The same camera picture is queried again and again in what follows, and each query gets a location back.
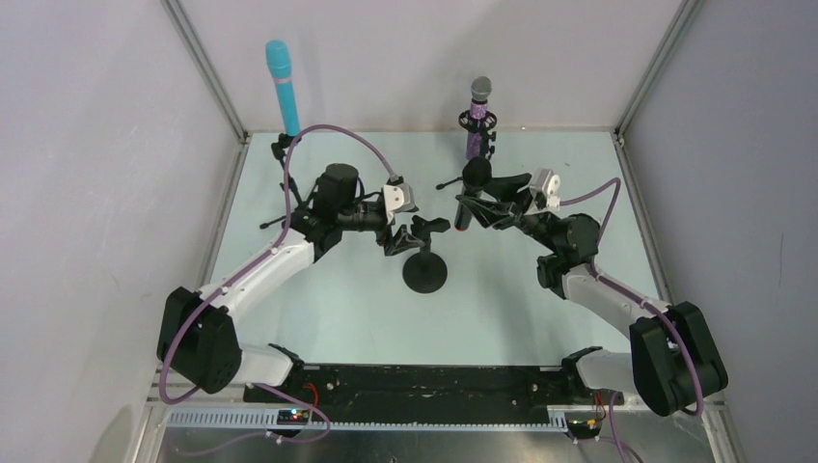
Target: purple microphone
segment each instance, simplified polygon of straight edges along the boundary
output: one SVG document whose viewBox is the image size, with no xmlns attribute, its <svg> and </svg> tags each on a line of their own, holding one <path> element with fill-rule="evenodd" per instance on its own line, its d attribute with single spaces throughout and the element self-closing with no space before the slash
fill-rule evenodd
<svg viewBox="0 0 818 463">
<path fill-rule="evenodd" d="M 491 95 L 491 80 L 486 76 L 481 76 L 472 82 L 472 107 L 469 110 L 471 119 L 477 121 L 476 128 L 483 128 L 488 113 L 488 96 Z M 466 159 L 480 155 L 480 143 L 482 135 L 479 131 L 469 131 L 469 138 L 466 140 Z"/>
</svg>

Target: aluminum frame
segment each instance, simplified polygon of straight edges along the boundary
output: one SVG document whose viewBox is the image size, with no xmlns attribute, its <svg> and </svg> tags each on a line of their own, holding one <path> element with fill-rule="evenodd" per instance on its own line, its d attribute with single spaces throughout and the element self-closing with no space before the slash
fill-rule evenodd
<svg viewBox="0 0 818 463">
<path fill-rule="evenodd" d="M 241 119 L 233 107 L 230 98 L 218 77 L 218 74 L 206 55 L 204 46 L 202 45 L 193 24 L 190 21 L 185 9 L 181 5 L 180 0 L 162 0 L 169 18 L 174 23 L 179 37 L 182 40 L 185 48 L 191 54 L 195 65 L 199 69 L 202 79 L 211 91 L 213 97 L 226 118 L 226 122 L 231 127 L 236 141 L 239 145 L 239 155 L 236 157 L 235 164 L 232 166 L 232 173 L 228 183 L 225 200 L 220 208 L 216 226 L 214 228 L 211 240 L 210 250 L 204 261 L 203 268 L 200 272 L 200 284 L 209 281 L 212 276 L 215 260 L 218 255 L 218 249 L 224 235 L 225 225 L 227 223 L 230 209 L 235 196 L 235 190 L 238 185 L 238 179 L 241 175 L 241 170 L 246 159 L 247 148 L 249 145 L 250 135 L 245 129 Z M 665 278 L 665 270 L 662 265 L 662 260 L 659 248 L 654 239 L 654 232 L 644 208 L 644 202 L 641 198 L 641 193 L 636 182 L 634 171 L 628 160 L 625 148 L 623 135 L 627 133 L 633 118 L 639 111 L 642 103 L 650 90 L 655 85 L 661 72 L 667 66 L 672 52 L 675 50 L 678 43 L 683 39 L 685 33 L 689 30 L 696 13 L 699 11 L 703 0 L 685 0 L 677 11 L 673 21 L 668 27 L 668 31 L 663 37 L 660 45 L 651 59 L 650 65 L 642 77 L 637 90 L 631 96 L 629 103 L 616 125 L 614 133 L 612 133 L 613 144 L 616 149 L 616 154 L 619 160 L 625 185 L 631 197 L 631 205 L 637 217 L 637 223 L 641 231 L 642 238 L 645 243 L 645 251 L 648 256 L 648 262 L 654 275 L 654 283 L 659 291 L 660 296 L 664 300 L 671 301 L 671 290 Z M 189 387 L 186 381 L 184 384 L 174 384 L 181 388 Z M 247 408 L 254 407 L 253 404 L 244 404 L 241 402 L 240 396 L 235 394 L 216 395 L 205 399 L 193 398 L 191 402 L 197 403 L 199 406 L 220 406 L 220 407 L 235 407 Z M 702 416 L 705 429 L 707 431 L 710 446 L 714 454 L 714 458 L 718 463 L 732 463 L 747 461 L 743 454 L 740 444 L 736 438 L 735 428 L 730 418 L 729 409 L 723 400 L 721 394 L 716 397 L 709 397 L 707 400 L 708 409 Z M 628 403 L 620 407 L 630 411 L 647 411 L 647 407 L 639 402 Z M 155 378 L 153 388 L 148 397 L 148 401 L 143 411 L 143 415 L 139 421 L 136 439 L 131 443 L 131 448 L 128 452 L 128 458 L 125 461 L 130 463 L 148 463 L 156 461 L 158 453 L 161 449 L 161 444 L 164 436 L 167 420 L 170 417 L 171 407 L 168 407 L 158 401 L 155 394 Z M 555 406 L 554 411 L 590 411 L 590 406 Z"/>
</svg>

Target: black microphone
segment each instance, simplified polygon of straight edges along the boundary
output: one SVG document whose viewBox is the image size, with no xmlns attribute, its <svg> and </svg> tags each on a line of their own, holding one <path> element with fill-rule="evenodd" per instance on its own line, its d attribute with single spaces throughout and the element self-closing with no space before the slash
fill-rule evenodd
<svg viewBox="0 0 818 463">
<path fill-rule="evenodd" d="M 491 162 L 485 157 L 473 157 L 463 168 L 463 196 L 479 198 L 485 185 L 491 181 Z M 463 232 L 472 223 L 472 211 L 460 203 L 454 216 L 454 228 Z"/>
</svg>

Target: black microphone stand base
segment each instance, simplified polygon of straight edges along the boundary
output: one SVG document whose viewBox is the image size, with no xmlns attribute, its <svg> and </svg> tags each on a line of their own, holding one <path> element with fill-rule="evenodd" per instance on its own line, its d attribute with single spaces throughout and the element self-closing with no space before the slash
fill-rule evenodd
<svg viewBox="0 0 818 463">
<path fill-rule="evenodd" d="M 417 253 L 403 264 L 403 282 L 420 294 L 429 294 L 440 289 L 448 276 L 446 263 L 434 253 Z"/>
</svg>

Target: white wall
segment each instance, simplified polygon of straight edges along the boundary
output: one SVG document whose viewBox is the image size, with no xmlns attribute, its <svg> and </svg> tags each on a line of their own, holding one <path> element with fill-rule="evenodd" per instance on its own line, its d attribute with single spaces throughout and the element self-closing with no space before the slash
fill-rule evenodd
<svg viewBox="0 0 818 463">
<path fill-rule="evenodd" d="M 158 0 L 4 2 L 0 41 L 0 460 L 120 461 L 234 140 Z"/>
<path fill-rule="evenodd" d="M 625 135 L 675 295 L 705 311 L 750 461 L 818 441 L 818 4 L 707 2 Z"/>
<path fill-rule="evenodd" d="M 503 126 L 618 122 L 681 0 L 188 0 L 242 121 L 281 128 L 264 44 L 289 44 L 302 126 L 457 127 L 472 79 Z"/>
</svg>

